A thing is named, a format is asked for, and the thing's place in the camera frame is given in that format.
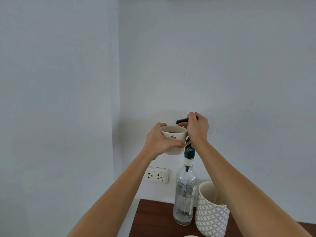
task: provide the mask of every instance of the patterned ceramic vase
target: patterned ceramic vase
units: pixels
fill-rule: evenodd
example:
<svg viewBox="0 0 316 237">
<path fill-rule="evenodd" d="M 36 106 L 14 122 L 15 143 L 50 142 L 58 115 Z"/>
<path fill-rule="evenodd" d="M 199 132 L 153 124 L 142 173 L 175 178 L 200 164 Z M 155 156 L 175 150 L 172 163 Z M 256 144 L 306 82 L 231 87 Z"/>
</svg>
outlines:
<svg viewBox="0 0 316 237">
<path fill-rule="evenodd" d="M 195 212 L 195 225 L 206 237 L 223 237 L 228 223 L 229 209 L 213 182 L 200 184 Z"/>
</svg>

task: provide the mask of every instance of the dark green pump cap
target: dark green pump cap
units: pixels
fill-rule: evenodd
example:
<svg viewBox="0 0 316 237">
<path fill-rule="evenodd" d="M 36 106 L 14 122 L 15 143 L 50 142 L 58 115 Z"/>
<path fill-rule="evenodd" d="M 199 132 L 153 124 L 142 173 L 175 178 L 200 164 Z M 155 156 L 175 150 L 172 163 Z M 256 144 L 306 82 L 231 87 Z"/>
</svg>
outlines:
<svg viewBox="0 0 316 237">
<path fill-rule="evenodd" d="M 191 144 L 188 144 L 186 147 L 185 147 L 185 150 L 184 150 L 184 156 L 185 158 L 187 159 L 194 159 L 194 156 L 195 156 L 195 149 L 192 148 Z"/>
</svg>

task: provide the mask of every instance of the bottle label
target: bottle label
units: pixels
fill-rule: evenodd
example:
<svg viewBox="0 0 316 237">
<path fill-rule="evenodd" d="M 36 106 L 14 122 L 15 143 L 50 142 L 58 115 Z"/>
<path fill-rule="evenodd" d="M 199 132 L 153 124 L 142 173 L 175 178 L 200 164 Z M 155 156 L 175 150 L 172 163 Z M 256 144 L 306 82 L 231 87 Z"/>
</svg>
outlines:
<svg viewBox="0 0 316 237">
<path fill-rule="evenodd" d="M 191 204 L 190 204 L 190 215 L 192 215 L 192 212 L 193 212 L 193 201 L 194 201 L 194 197 L 195 197 L 195 188 L 197 186 L 195 185 L 195 187 L 193 187 L 193 190 L 192 190 L 192 198 L 191 198 Z"/>
</svg>

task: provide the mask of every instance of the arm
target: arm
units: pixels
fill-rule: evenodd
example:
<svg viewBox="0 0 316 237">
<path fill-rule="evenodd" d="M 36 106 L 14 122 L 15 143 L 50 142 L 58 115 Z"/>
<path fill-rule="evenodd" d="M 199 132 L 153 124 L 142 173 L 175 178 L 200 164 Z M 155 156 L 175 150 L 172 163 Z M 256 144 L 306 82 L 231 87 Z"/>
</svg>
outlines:
<svg viewBox="0 0 316 237">
<path fill-rule="evenodd" d="M 171 147 L 184 147 L 183 142 L 162 136 L 160 127 L 165 125 L 157 123 L 152 128 L 140 154 L 85 213 L 68 237 L 114 237 L 118 234 L 150 162 Z"/>
<path fill-rule="evenodd" d="M 208 143 L 209 126 L 205 117 L 191 112 L 188 118 L 187 128 L 192 147 L 200 155 L 243 236 L 310 236 L 303 227 Z"/>
</svg>

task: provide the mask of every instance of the forearm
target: forearm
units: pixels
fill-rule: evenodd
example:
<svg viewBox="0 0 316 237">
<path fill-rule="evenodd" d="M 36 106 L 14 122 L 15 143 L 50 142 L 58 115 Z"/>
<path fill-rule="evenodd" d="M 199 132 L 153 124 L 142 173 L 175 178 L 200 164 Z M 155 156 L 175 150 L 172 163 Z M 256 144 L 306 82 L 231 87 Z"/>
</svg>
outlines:
<svg viewBox="0 0 316 237">
<path fill-rule="evenodd" d="M 310 236 L 209 143 L 196 151 L 244 236 Z"/>
<path fill-rule="evenodd" d="M 81 218 L 69 237 L 117 235 L 152 157 L 142 151 Z"/>
</svg>

